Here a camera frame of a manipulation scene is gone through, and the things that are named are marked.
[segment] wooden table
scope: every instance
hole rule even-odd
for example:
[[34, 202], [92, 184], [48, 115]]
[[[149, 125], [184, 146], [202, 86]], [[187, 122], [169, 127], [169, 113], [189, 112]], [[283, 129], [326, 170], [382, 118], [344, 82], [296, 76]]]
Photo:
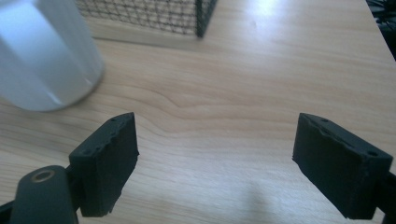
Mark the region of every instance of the wooden table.
[[80, 223], [362, 223], [291, 155], [305, 112], [396, 157], [396, 63], [363, 0], [219, 1], [205, 38], [183, 48], [96, 44], [106, 73], [87, 99], [49, 113], [0, 101], [0, 203], [133, 111], [136, 169], [112, 214]]

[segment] white container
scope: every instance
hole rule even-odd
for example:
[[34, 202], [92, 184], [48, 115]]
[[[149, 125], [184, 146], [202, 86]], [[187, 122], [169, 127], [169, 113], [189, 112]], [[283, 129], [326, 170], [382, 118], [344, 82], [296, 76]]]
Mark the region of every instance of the white container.
[[104, 70], [74, 0], [0, 0], [0, 95], [27, 110], [66, 107]]

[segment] black wire mesh cage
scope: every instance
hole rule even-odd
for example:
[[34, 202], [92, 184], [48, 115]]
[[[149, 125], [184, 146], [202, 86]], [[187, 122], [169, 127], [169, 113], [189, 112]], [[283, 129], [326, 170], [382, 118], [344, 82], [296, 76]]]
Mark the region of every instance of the black wire mesh cage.
[[203, 37], [217, 0], [76, 0], [86, 18]]

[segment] screw hole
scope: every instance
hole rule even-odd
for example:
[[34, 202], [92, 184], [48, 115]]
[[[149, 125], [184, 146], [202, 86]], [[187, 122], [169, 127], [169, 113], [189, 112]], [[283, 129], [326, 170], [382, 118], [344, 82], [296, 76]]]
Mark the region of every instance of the screw hole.
[[51, 179], [54, 175], [55, 172], [52, 170], [43, 170], [32, 176], [32, 182], [34, 183], [44, 182], [48, 179]]
[[368, 151], [367, 153], [368, 153], [370, 156], [374, 156], [374, 157], [378, 156], [378, 154], [377, 154], [376, 152], [373, 152], [373, 151]]

